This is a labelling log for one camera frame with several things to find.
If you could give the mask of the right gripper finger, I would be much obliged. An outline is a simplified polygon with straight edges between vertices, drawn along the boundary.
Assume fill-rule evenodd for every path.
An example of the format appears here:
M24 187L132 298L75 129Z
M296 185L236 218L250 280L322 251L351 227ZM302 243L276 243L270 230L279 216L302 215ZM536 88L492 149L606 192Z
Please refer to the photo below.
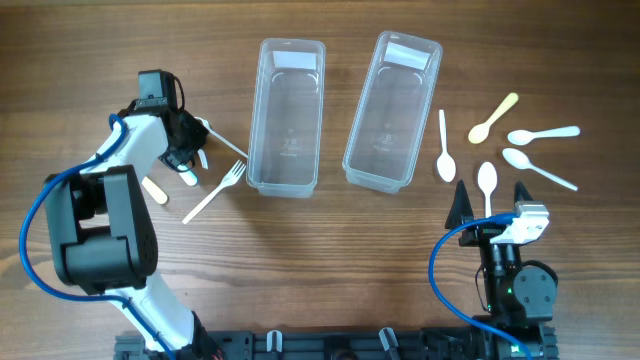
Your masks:
M445 228L454 228L474 220L473 209L463 180L456 184L452 207L445 221Z
M518 181L514 187L514 202L521 201L533 201L533 197L530 195L522 181Z

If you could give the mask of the curved white plastic fork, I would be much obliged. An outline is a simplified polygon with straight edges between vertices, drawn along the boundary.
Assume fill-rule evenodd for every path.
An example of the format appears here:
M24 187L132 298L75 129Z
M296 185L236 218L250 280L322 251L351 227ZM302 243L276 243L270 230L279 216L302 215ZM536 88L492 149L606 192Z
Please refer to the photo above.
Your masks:
M234 145L232 142L230 142L229 140L227 140L225 137L223 137L222 135L218 134L216 131L213 130L213 128L211 127L210 123L208 122L208 120L201 118L201 117L195 117L196 120L198 120L209 132L210 135L214 136L215 138L217 138L218 140L220 140L223 144L225 144L227 147L229 147L230 149L232 149L233 151L235 151L236 153L238 153L239 155L243 156L245 159L248 159L248 154L241 150L239 147L237 147L236 145Z

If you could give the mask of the light blue plastic fork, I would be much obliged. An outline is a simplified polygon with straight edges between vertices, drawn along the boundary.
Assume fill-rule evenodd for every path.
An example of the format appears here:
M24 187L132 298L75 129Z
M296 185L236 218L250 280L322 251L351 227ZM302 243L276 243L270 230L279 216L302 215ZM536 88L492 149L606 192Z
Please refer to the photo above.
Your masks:
M179 176L188 186L196 186L198 184L198 178L191 170L180 172Z

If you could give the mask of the thin white fork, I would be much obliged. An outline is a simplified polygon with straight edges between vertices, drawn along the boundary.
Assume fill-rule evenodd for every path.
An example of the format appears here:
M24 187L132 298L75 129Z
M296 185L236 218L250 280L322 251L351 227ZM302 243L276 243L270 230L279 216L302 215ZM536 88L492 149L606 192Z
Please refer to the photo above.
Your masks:
M203 169L208 169L209 165L208 165L208 159L207 159L205 151L203 149L199 149L197 151L197 154L199 156L202 168Z

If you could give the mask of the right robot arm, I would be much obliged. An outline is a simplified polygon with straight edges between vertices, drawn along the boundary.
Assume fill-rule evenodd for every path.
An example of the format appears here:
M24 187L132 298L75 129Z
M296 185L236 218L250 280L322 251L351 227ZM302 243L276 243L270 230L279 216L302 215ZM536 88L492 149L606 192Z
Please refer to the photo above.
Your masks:
M553 318L559 279L537 260L521 259L520 248L539 239L549 224L546 206L535 201L522 182L514 190L515 218L473 225L462 231L461 247L479 249L486 316L473 319L511 336L497 336L470 325L444 328L435 335L435 353L443 359L557 359Z

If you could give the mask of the left clear plastic container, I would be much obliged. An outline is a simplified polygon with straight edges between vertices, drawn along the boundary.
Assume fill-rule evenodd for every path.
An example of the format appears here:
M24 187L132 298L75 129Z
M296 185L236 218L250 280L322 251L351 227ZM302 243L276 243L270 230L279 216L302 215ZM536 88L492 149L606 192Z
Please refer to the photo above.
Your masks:
M268 38L260 46L247 183L263 196L309 198L318 182L325 45Z

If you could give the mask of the clear plastic container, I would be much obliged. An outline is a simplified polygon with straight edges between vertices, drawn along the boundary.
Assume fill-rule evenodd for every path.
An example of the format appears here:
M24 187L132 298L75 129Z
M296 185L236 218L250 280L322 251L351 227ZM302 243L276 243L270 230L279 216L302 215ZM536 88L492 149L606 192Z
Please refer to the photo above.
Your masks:
M318 182L325 45L268 38L260 46L247 183L263 196L309 198Z
M433 40L379 35L342 161L349 183L389 194L410 184L442 57Z

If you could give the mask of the right clear plastic container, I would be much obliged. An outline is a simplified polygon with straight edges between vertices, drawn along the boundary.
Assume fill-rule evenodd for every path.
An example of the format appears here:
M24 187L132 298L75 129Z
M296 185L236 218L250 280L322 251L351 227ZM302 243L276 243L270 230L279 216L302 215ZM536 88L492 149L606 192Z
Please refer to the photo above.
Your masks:
M410 184L442 57L433 40L379 35L342 161L349 183L389 194Z

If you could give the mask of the white spoon far right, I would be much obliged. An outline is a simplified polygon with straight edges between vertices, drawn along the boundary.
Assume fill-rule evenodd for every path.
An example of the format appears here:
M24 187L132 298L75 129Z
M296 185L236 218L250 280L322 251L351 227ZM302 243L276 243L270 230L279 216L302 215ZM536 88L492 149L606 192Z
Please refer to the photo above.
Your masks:
M573 183L570 183L563 178L556 176L542 168L535 166L529 159L529 157L522 151L515 148L505 148L502 150L504 159L514 168L519 170L532 170L547 179L565 187L572 191L578 191L578 187Z

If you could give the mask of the white spoon near gripper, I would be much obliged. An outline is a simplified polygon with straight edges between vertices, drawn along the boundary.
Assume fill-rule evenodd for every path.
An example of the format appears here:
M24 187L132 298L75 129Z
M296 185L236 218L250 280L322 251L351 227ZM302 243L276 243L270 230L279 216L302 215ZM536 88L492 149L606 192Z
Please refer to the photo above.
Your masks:
M497 171L491 162L484 162L478 171L478 185L484 195L484 215L492 216L491 195L497 187Z

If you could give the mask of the thin white spoon left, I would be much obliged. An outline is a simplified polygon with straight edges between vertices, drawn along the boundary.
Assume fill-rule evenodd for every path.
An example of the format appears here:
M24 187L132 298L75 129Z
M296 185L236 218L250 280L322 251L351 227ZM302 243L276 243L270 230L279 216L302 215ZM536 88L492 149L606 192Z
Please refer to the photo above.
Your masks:
M446 117L443 109L440 109L438 111L438 119L441 141L441 154L436 161L436 168L442 180L449 183L453 181L456 175L456 164L454 159L448 153Z

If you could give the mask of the light blue plastic spoon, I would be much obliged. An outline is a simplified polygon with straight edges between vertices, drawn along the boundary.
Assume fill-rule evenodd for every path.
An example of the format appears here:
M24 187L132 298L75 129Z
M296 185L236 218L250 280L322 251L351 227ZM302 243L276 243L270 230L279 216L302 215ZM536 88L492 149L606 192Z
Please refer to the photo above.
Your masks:
M524 146L537 139L576 137L581 133L578 126L566 126L542 131L515 130L507 135L507 140L516 146Z

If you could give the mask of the yellow plastic fork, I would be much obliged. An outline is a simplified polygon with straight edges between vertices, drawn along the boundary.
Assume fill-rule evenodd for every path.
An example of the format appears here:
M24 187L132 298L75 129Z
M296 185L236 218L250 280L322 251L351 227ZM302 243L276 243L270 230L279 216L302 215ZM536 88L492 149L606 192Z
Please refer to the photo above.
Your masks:
M160 205L164 205L168 202L168 195L150 178L144 177L141 181L141 185L152 197L152 199Z

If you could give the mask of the yellow plastic spoon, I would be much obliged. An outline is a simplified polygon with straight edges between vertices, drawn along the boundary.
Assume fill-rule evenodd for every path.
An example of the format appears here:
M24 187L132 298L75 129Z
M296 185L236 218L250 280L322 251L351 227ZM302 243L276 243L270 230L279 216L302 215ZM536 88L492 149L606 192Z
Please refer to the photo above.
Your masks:
M485 141L489 135L491 126L507 111L509 111L518 102L518 100L519 95L517 93L509 93L486 121L475 125L469 131L468 141L472 144L480 144Z

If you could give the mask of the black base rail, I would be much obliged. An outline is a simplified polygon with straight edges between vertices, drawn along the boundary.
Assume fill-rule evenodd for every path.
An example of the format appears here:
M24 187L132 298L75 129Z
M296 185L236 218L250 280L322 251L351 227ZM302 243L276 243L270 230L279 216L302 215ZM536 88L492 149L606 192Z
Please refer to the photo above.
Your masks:
M535 328L519 345L471 327L383 334L372 332L256 334L218 331L209 336L225 359L535 359L560 358L555 330Z

